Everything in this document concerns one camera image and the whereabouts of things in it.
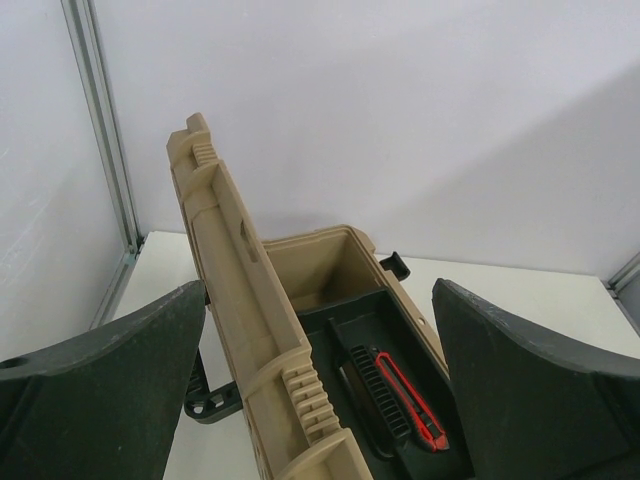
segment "white backdrop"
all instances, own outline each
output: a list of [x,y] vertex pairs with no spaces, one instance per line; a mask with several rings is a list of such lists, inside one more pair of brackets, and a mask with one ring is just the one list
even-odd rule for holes
[[84,333],[124,245],[59,0],[0,3],[0,361]]
[[202,111],[259,233],[593,273],[640,250],[640,2],[97,2],[143,230]]

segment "white table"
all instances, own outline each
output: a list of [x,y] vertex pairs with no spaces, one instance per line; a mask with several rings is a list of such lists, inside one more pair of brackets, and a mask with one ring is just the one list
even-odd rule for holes
[[[640,358],[640,337],[596,277],[417,258],[404,258],[404,261],[411,275],[403,286],[434,329],[431,288],[437,278],[443,277],[547,328],[606,350]],[[186,235],[152,232],[115,318],[196,278]],[[209,313],[207,316],[200,352],[209,384],[215,388],[232,379],[215,324]],[[164,478],[258,480],[253,447],[242,414],[231,415],[215,425],[200,425],[183,413]]]

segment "black tray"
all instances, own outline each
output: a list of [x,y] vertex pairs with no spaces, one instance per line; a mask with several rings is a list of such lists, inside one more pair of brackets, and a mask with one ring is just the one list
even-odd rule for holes
[[[387,289],[321,308],[297,312],[313,351],[313,364],[343,427],[350,428],[376,480],[464,480],[473,477],[460,418],[450,385],[436,367],[414,327]],[[349,392],[339,377],[345,350],[358,345],[387,351],[427,401],[447,432],[450,449],[429,453],[413,441],[390,459],[374,453]]]

